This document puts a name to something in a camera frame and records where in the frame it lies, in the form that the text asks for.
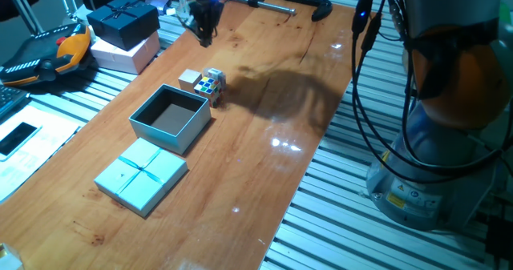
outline white box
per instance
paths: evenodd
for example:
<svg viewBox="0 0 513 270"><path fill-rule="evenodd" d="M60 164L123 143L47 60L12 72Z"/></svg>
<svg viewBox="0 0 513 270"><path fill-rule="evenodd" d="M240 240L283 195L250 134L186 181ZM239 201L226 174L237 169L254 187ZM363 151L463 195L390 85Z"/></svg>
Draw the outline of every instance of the white box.
<svg viewBox="0 0 513 270"><path fill-rule="evenodd" d="M145 217L186 171L184 160L139 138L95 183L100 191Z"/></svg>
<svg viewBox="0 0 513 270"><path fill-rule="evenodd" d="M96 58L98 66L136 75L144 70L144 67L159 50L160 42L157 32L128 51L119 49L101 38L91 47L91 53Z"/></svg>
<svg viewBox="0 0 513 270"><path fill-rule="evenodd" d="M19 254L7 244L2 243L0 243L0 269L23 270L23 263Z"/></svg>
<svg viewBox="0 0 513 270"><path fill-rule="evenodd" d="M185 70L178 78L180 89L194 93L194 86L201 80L201 73L193 70Z"/></svg>

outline white paper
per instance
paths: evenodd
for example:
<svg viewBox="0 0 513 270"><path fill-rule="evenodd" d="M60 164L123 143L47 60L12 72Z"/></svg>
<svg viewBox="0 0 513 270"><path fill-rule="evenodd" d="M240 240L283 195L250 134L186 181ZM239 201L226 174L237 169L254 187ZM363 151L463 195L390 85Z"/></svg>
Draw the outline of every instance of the white paper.
<svg viewBox="0 0 513 270"><path fill-rule="evenodd" d="M41 128L7 161L0 162L0 204L34 174L79 127L64 118L26 106L0 125L0 139L21 122Z"/></svg>

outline yellow label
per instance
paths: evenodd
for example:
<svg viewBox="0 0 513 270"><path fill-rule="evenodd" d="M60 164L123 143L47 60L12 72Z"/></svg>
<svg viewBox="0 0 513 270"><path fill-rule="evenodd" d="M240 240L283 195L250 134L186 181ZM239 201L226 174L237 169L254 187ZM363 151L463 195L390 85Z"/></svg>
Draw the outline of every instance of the yellow label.
<svg viewBox="0 0 513 270"><path fill-rule="evenodd" d="M385 163L386 163L386 161L388 160L388 156L389 156L389 155L390 155L390 151L386 151L385 153L383 153L383 157L382 157L383 162L385 162Z"/></svg>
<svg viewBox="0 0 513 270"><path fill-rule="evenodd" d="M404 208L404 203L405 203L405 200L397 197L396 195L394 195L394 193L390 192L388 194L388 196L386 197L387 200L389 200L392 204L394 204L395 206L403 209Z"/></svg>

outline rubik's cube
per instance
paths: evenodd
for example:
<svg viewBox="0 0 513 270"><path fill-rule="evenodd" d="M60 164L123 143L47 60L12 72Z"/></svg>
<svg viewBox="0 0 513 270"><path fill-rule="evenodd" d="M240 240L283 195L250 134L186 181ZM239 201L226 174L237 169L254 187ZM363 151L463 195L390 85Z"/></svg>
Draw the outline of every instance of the rubik's cube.
<svg viewBox="0 0 513 270"><path fill-rule="evenodd" d="M194 86L194 92L207 98L208 105L214 108L219 106L221 95L223 94L220 82L208 77L203 77L201 81Z"/></svg>

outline orange object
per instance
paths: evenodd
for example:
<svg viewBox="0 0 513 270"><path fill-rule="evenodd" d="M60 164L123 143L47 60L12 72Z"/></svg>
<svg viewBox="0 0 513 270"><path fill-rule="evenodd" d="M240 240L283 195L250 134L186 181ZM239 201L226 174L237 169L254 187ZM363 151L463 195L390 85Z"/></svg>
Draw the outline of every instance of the orange object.
<svg viewBox="0 0 513 270"><path fill-rule="evenodd" d="M412 54L421 90L431 62L416 50ZM477 45L460 54L443 93L424 99L422 105L427 115L443 126L479 129L499 117L510 98L508 82L493 50Z"/></svg>
<svg viewBox="0 0 513 270"><path fill-rule="evenodd" d="M65 71L73 66L78 66L83 56L87 53L91 43L91 34L89 28L86 27L84 34L76 34L69 38L66 38L57 50L57 58L63 57L65 54L73 56L71 61L64 66L55 69L57 72Z"/></svg>

